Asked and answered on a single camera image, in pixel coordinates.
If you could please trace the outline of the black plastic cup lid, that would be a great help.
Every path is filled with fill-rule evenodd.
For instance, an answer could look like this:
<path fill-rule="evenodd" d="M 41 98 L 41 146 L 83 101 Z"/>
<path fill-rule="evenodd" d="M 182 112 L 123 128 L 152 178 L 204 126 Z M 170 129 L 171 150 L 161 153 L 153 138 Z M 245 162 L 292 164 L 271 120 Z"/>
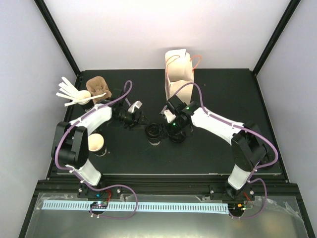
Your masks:
<path fill-rule="evenodd" d="M 186 136 L 184 136 L 183 134 L 176 134 L 170 137 L 170 140 L 175 142 L 175 143 L 181 143 L 186 139 Z"/>
<path fill-rule="evenodd" d="M 146 126 L 145 133 L 148 138 L 155 139 L 161 137 L 162 129 L 159 123 L 152 123 Z"/>

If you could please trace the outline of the black paper coffee cup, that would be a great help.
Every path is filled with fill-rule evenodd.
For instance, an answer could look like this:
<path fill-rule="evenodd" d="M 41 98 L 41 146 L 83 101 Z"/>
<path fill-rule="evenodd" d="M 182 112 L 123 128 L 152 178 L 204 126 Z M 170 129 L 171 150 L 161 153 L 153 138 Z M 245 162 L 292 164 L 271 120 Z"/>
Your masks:
<path fill-rule="evenodd" d="M 103 156 L 106 154 L 106 145 L 103 136 L 99 133 L 93 133 L 88 136 L 88 148 L 97 156 Z"/>
<path fill-rule="evenodd" d="M 148 142 L 153 145 L 157 146 L 160 144 L 162 139 L 162 128 L 159 123 L 152 123 L 149 124 L 145 128 L 145 134 L 148 139 Z"/>

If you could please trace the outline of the cream bear-print paper bag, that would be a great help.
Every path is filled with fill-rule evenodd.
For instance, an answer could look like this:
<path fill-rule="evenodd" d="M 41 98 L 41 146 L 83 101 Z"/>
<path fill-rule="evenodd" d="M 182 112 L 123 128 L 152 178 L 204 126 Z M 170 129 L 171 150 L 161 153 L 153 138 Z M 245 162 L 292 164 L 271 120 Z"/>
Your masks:
<path fill-rule="evenodd" d="M 165 95 L 168 100 L 187 83 L 194 82 L 194 69 L 202 60 L 201 55 L 190 56 L 186 49 L 165 53 Z"/>

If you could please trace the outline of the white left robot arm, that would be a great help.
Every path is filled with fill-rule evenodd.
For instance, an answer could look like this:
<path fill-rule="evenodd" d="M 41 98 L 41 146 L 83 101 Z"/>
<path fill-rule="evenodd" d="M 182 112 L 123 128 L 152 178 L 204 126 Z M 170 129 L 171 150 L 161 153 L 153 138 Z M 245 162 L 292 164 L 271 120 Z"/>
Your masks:
<path fill-rule="evenodd" d="M 101 181 L 102 174 L 89 160 L 89 136 L 105 122 L 116 119 L 125 128 L 145 124 L 141 110 L 142 102 L 136 101 L 124 107 L 127 93 L 120 93 L 116 99 L 109 98 L 96 103 L 79 118 L 70 122 L 60 122 L 56 126 L 52 158 L 61 170 L 77 174 L 81 182 L 89 184 L 89 192 L 95 197 L 103 197 L 106 185 Z"/>

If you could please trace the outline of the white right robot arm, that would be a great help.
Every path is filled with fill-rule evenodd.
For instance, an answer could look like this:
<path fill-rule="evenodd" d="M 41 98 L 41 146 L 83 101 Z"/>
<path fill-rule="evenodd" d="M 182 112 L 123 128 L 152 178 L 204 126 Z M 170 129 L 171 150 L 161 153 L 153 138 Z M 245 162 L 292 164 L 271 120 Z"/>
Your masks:
<path fill-rule="evenodd" d="M 269 161 L 269 143 L 254 123 L 226 119 L 196 102 L 187 105 L 176 95 L 167 100 L 160 114 L 166 120 L 169 137 L 182 134 L 188 126 L 195 126 L 220 137 L 231 146 L 235 164 L 225 187 L 225 194 L 231 200 L 243 194 L 243 186 L 250 181 L 257 166 Z"/>

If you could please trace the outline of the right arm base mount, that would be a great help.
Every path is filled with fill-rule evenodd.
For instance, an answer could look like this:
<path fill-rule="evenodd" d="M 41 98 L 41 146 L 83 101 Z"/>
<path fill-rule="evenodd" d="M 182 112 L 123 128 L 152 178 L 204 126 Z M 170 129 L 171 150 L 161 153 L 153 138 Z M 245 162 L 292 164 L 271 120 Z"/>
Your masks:
<path fill-rule="evenodd" d="M 227 182 L 211 183 L 209 185 L 210 197 L 212 200 L 222 201 L 254 201 L 253 190 L 249 184 L 244 185 L 241 189 L 234 189 Z"/>

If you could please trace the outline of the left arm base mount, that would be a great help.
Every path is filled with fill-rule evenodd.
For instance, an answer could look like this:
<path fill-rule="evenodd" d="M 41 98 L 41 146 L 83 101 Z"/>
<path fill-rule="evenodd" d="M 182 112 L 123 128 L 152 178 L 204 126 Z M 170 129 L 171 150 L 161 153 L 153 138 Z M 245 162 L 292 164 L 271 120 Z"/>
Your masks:
<path fill-rule="evenodd" d="M 95 191 L 93 189 L 90 189 L 86 184 L 80 183 L 77 186 L 77 195 L 78 198 L 87 198 L 88 200 L 117 199 L 121 195 L 122 190 L 122 186 L 114 186 L 102 191 Z"/>

